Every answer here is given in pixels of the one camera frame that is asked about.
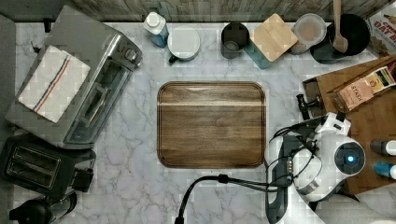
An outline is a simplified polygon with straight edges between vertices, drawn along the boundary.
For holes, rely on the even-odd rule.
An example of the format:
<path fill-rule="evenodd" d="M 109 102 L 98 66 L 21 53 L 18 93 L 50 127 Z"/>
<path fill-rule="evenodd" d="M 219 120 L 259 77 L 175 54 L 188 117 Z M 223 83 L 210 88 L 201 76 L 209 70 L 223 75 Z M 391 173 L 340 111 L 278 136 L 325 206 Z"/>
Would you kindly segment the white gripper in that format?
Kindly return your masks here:
<path fill-rule="evenodd" d="M 334 132 L 347 135 L 351 127 L 351 122 L 346 119 L 346 116 L 343 112 L 328 112 L 324 116 L 324 121 L 315 129 L 315 133 Z"/>

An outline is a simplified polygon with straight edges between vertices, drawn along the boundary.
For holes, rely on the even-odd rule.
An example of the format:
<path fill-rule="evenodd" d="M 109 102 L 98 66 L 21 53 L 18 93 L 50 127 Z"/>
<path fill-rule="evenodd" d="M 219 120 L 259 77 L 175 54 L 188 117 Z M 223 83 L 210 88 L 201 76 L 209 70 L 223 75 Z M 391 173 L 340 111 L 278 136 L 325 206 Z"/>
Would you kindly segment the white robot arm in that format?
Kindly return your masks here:
<path fill-rule="evenodd" d="M 265 215 L 270 224 L 325 224 L 309 206 L 329 198 L 365 165 L 361 144 L 348 136 L 343 112 L 289 126 L 264 151 Z"/>

